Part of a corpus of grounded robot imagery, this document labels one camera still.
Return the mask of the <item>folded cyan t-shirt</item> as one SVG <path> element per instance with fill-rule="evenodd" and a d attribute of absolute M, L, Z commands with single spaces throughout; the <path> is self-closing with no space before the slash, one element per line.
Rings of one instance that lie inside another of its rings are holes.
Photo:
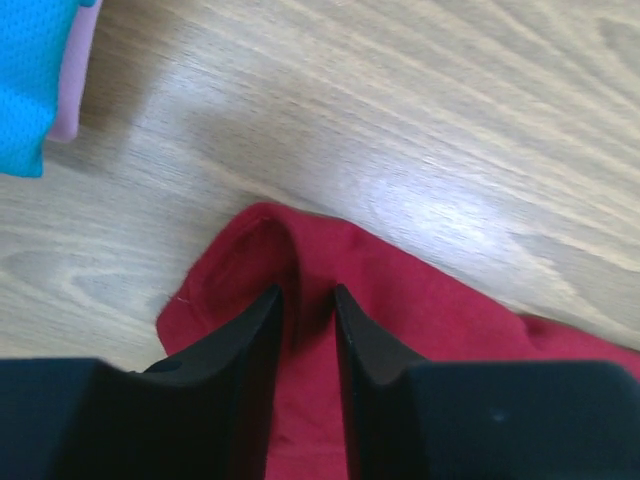
<path fill-rule="evenodd" d="M 39 177 L 55 120 L 62 59 L 80 6 L 90 1 L 1 3 L 1 172 Z"/>

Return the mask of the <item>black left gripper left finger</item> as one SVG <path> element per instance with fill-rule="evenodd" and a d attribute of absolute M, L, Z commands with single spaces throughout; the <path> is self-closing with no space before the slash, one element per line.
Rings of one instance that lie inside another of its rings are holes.
<path fill-rule="evenodd" d="M 261 479 L 283 327 L 278 287 L 142 372 L 1 363 L 5 479 Z"/>

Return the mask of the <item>dark red t-shirt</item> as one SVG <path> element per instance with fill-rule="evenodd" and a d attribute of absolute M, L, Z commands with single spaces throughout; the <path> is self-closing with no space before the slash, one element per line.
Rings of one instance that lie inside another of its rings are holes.
<path fill-rule="evenodd" d="M 272 203 L 236 215 L 159 315 L 174 354 L 233 319 L 269 286 L 284 292 L 284 338 L 266 467 L 270 479 L 347 475 L 332 291 L 409 347 L 439 361 L 609 360 L 636 351 L 576 328 L 518 315 L 344 220 Z"/>

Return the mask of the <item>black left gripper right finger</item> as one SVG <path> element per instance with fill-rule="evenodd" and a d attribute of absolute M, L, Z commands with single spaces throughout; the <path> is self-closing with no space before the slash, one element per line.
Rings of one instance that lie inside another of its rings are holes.
<path fill-rule="evenodd" d="M 344 286 L 336 343 L 352 479 L 635 479 L 639 384 L 602 361 L 433 362 Z"/>

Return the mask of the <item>folded pink t-shirt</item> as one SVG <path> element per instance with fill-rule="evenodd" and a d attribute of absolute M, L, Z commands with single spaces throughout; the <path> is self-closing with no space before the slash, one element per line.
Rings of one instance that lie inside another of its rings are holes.
<path fill-rule="evenodd" d="M 67 143 L 77 136 L 89 57 L 101 7 L 102 1 L 90 1 L 90 6 L 80 6 L 72 23 L 60 69 L 56 117 L 48 132 L 48 140 Z"/>

